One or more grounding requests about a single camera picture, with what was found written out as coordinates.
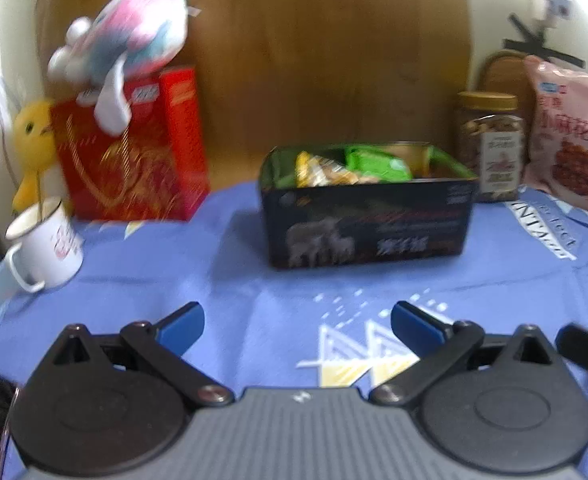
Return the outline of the black snack box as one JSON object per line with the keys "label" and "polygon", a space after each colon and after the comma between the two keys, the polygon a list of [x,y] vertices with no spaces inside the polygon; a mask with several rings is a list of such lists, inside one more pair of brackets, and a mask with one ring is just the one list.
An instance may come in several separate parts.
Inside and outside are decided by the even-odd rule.
{"label": "black snack box", "polygon": [[[383,182],[352,171],[358,174],[357,184],[296,185],[300,152],[347,168],[345,148],[352,145],[401,158],[413,179]],[[262,163],[258,185],[270,262],[278,269],[297,269],[459,255],[478,179],[431,144],[341,143],[273,148]]]}

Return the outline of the green snack packet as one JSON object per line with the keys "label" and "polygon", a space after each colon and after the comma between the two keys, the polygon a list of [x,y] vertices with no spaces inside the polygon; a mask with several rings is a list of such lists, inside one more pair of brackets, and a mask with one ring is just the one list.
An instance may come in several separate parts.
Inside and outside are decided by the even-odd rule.
{"label": "green snack packet", "polygon": [[408,182],[413,179],[409,166],[395,155],[367,145],[345,148],[346,166],[351,171],[383,182]]}

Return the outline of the yellow brown snack packet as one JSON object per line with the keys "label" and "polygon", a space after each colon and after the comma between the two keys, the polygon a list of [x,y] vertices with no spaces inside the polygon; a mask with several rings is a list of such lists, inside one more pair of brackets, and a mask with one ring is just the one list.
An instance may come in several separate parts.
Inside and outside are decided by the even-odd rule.
{"label": "yellow brown snack packet", "polygon": [[295,162],[296,185],[299,188],[318,186],[353,185],[359,177],[333,159],[302,151]]}

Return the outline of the white enamel mug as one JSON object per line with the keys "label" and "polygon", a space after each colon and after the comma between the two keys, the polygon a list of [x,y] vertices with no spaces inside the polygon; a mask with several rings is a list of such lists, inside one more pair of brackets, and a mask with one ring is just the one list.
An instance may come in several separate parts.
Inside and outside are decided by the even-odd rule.
{"label": "white enamel mug", "polygon": [[5,236],[10,244],[5,262],[28,294],[65,285],[82,266],[81,238],[59,197],[28,207],[8,226]]}

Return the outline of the blue printed tablecloth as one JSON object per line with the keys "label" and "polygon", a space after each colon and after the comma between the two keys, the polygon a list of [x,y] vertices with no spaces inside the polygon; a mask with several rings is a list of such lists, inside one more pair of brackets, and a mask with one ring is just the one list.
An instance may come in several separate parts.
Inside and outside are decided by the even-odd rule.
{"label": "blue printed tablecloth", "polygon": [[60,330],[108,333],[190,300],[206,315],[187,359],[235,390],[352,384],[408,363],[390,333],[399,300],[497,332],[588,327],[588,212],[524,188],[474,208],[460,256],[279,271],[268,261],[256,189],[210,195],[187,223],[80,226],[85,260],[66,286],[14,291],[0,273],[0,375],[23,382]]}

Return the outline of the pink twisted snack bag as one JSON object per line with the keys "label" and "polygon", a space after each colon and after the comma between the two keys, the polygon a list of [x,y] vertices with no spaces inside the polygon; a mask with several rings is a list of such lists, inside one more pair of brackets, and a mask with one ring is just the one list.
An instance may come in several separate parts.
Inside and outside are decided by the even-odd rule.
{"label": "pink twisted snack bag", "polygon": [[524,66],[536,93],[524,181],[588,210],[588,74],[533,55]]}

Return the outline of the red gift bag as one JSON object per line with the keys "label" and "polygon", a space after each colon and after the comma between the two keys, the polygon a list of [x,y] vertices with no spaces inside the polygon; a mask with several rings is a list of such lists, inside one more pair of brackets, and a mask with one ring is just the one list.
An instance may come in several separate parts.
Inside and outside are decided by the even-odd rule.
{"label": "red gift bag", "polygon": [[83,220],[189,220],[210,191],[194,68],[129,80],[124,95],[132,117],[120,136],[97,125],[90,91],[51,108],[73,212]]}

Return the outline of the yellow duck plush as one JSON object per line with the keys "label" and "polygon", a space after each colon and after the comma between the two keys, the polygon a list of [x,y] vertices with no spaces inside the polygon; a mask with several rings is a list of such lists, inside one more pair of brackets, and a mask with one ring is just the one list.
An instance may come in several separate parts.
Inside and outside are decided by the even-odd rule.
{"label": "yellow duck plush", "polygon": [[56,152],[49,99],[23,107],[13,123],[13,141],[22,178],[13,198],[13,213],[21,214],[39,198],[62,197],[69,204],[68,188]]}

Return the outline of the round wooden board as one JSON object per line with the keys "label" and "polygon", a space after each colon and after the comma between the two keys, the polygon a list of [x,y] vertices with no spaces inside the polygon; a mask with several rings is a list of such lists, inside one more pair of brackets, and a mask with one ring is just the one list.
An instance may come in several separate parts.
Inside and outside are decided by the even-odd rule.
{"label": "round wooden board", "polygon": [[533,92],[524,65],[524,53],[504,49],[485,58],[478,72],[476,89],[494,93],[513,94],[518,98]]}

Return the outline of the pink blue plush toy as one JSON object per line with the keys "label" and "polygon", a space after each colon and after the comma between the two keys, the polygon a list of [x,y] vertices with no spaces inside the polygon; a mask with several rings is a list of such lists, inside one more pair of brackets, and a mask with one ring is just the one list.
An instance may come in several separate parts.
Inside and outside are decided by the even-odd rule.
{"label": "pink blue plush toy", "polygon": [[184,47],[189,18],[199,14],[187,0],[110,0],[96,18],[81,16],[47,65],[47,77],[100,90],[94,118],[111,136],[128,128],[128,78],[156,72]]}

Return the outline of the large wooden board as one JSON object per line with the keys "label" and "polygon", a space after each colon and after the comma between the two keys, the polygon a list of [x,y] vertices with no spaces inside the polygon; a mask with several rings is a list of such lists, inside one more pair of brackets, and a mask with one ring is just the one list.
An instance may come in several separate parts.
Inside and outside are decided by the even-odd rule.
{"label": "large wooden board", "polygon": [[[33,0],[47,60],[109,0]],[[454,150],[468,0],[190,0],[177,57],[195,67],[210,184],[253,180],[279,145],[423,141]]]}

